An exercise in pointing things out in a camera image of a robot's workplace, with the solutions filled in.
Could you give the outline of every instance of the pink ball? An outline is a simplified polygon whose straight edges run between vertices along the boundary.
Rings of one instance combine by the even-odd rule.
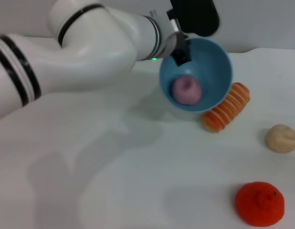
[[[175,101],[183,105],[195,105],[202,96],[200,83],[190,75],[179,77],[172,86]]]

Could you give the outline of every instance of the white wall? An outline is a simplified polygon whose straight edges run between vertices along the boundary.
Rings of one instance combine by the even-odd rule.
[[[255,47],[295,49],[295,0],[214,0],[221,28],[212,37],[231,52]],[[0,33],[50,36],[46,16],[55,0],[0,0]],[[103,0],[105,5],[148,14],[167,11],[169,0]]]

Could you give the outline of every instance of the blue cup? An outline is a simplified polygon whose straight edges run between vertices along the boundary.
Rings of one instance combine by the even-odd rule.
[[[218,44],[204,38],[189,40],[192,61],[177,66],[171,56],[165,58],[160,68],[160,86],[167,99],[179,109],[202,113],[226,98],[232,84],[232,64]],[[191,75],[201,84],[202,97],[195,105],[179,104],[172,97],[172,84],[183,75]]]

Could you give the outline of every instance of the tan dough ball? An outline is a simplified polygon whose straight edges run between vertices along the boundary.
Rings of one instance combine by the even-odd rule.
[[[265,144],[277,153],[289,153],[295,149],[295,130],[286,125],[275,125],[267,132]]]

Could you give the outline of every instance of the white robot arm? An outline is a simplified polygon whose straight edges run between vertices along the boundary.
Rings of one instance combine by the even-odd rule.
[[[173,7],[177,1],[171,0]],[[184,17],[175,14],[146,17],[106,8],[99,0],[58,0],[48,26],[59,51],[19,35],[0,36],[0,118],[44,94],[104,87],[136,61],[169,55],[178,65],[190,61],[177,20]]]

